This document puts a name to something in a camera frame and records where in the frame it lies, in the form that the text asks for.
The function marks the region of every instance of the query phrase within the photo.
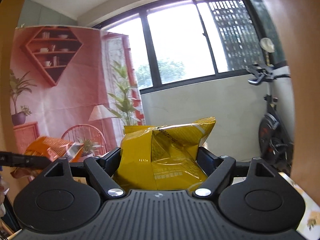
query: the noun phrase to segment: diamond-shaped shelf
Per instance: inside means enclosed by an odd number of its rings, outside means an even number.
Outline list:
[[[82,43],[69,27],[45,26],[23,46],[44,79],[56,86]]]

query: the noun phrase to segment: white lampshade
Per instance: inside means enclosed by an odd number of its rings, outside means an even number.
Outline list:
[[[98,105],[93,108],[92,113],[89,117],[89,122],[112,117],[116,116],[113,113],[111,113],[108,109],[106,109],[104,105]]]

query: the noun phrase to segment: bright sky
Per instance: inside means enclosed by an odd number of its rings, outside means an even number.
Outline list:
[[[219,72],[227,71],[227,61],[218,30],[206,3],[198,4],[207,29]],[[212,59],[196,6],[183,4],[148,15],[157,59],[169,59],[185,65],[183,79],[214,74]],[[148,64],[140,18],[127,21],[110,32],[129,35],[133,66]]]

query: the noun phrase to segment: orange snack bag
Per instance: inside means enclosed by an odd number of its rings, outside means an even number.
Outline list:
[[[77,162],[81,157],[82,149],[83,144],[81,143],[43,136],[31,143],[24,154],[45,156],[52,162],[60,157],[66,157],[69,162]],[[18,179],[24,176],[35,177],[40,172],[41,170],[30,168],[16,168],[15,171],[11,172],[11,175]]]

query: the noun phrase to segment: pink wall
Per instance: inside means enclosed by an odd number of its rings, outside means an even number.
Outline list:
[[[28,78],[34,80],[37,87],[32,87],[32,94],[23,92],[17,101],[20,105],[29,106],[32,114],[26,122],[37,121],[40,135],[60,138],[71,126],[88,123],[102,130],[101,121],[88,122],[95,105],[108,107],[107,92],[104,85],[101,66],[101,43],[99,30],[71,28],[82,42],[75,57],[63,72],[57,86],[51,87],[39,73],[34,64],[21,50],[39,30],[38,27],[16,30],[13,42],[11,69],[20,78],[30,71]],[[107,144],[116,147],[112,121],[103,120],[104,130],[108,134]]]

